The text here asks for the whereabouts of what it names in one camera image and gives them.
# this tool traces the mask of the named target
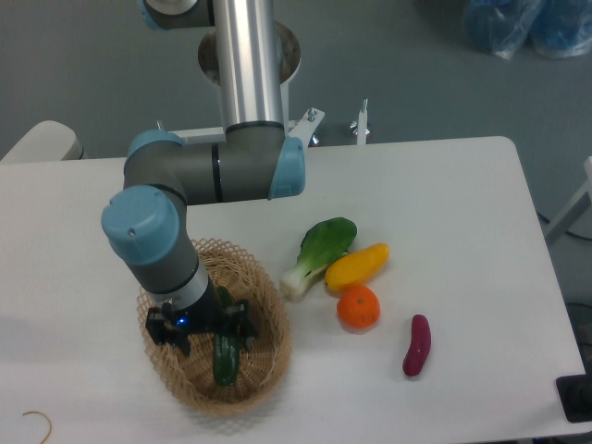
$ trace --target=toy fruit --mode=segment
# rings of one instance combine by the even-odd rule
[[[337,313],[344,324],[354,328],[367,328],[380,317],[380,302],[364,285],[343,293],[337,302]]]
[[[331,291],[343,291],[365,284],[384,266],[389,253],[386,243],[376,243],[346,254],[327,269],[325,282]]]

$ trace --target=silver metal tube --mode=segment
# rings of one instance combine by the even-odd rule
[[[272,0],[215,0],[224,127],[283,124]]]

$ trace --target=light blue joint cap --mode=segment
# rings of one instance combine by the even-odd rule
[[[183,140],[174,132],[168,132],[164,129],[148,129],[134,137],[133,141],[129,144],[126,164],[136,151],[153,142],[174,142],[178,143],[179,146],[183,146]]]
[[[116,194],[101,225],[113,251],[126,264],[153,264],[171,251],[179,236],[179,215],[165,194],[149,185]]]
[[[138,4],[138,8],[140,9],[140,12],[142,13],[142,18],[144,20],[144,23],[146,23],[146,25],[148,25],[148,28],[150,28],[151,30],[156,30],[156,31],[164,31],[160,26],[158,26],[156,24],[156,22],[154,22],[154,20],[152,20],[152,17],[150,17],[150,14],[148,13],[148,9],[146,9],[146,4],[144,3],[144,0],[136,0],[136,3]]]
[[[304,191],[305,184],[306,164],[302,141],[297,137],[287,137],[279,153],[267,199],[297,196]]]

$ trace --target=yellow squash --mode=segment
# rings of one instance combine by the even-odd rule
[[[376,243],[358,252],[346,254],[329,266],[325,282],[331,291],[343,291],[370,280],[389,259],[389,246]]]

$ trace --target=toy vegetable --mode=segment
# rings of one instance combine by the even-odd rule
[[[296,265],[279,281],[281,291],[289,300],[301,301],[315,278],[348,252],[357,234],[356,225],[345,217],[319,222],[310,228],[302,240]]]
[[[232,297],[225,287],[216,288],[222,307],[233,304]],[[214,381],[218,386],[229,386],[236,381],[241,359],[241,343],[237,337],[214,335]]]
[[[417,376],[420,374],[431,347],[432,334],[427,319],[422,314],[416,314],[411,323],[411,344],[403,361],[405,375]]]
[[[389,246],[377,243],[358,252],[349,253],[325,273],[325,282],[331,291],[343,291],[369,281],[389,259]]]

